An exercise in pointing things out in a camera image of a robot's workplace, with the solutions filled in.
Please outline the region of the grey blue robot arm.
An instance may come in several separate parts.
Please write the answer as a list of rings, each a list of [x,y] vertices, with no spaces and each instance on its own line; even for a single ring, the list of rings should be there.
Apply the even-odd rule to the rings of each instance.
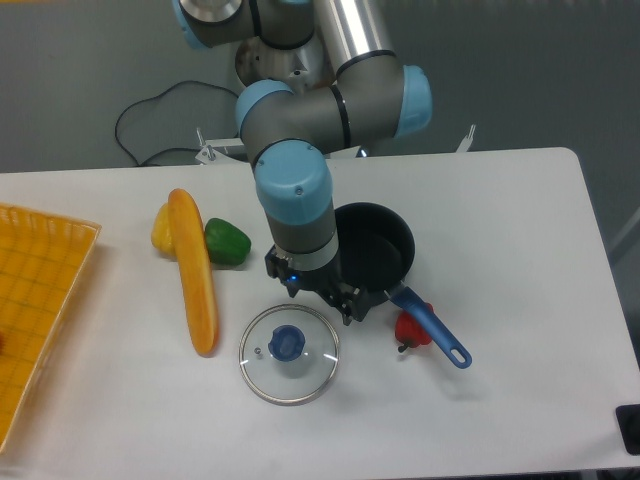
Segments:
[[[433,102],[423,70],[402,64],[374,1],[177,1],[187,41],[211,48],[256,39],[296,52],[313,40],[334,79],[299,93],[263,75],[240,94],[235,116],[273,237],[269,276],[290,294],[317,293],[345,323],[386,299],[347,278],[325,155],[424,129]]]

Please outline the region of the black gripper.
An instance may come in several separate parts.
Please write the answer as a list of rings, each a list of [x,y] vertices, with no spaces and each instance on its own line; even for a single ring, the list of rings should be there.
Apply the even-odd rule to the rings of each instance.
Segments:
[[[362,322],[370,308],[370,295],[366,288],[353,287],[341,282],[340,255],[318,269],[303,271],[289,265],[275,247],[265,255],[267,275],[277,279],[291,298],[299,291],[318,294],[327,304],[339,311],[344,326]]]

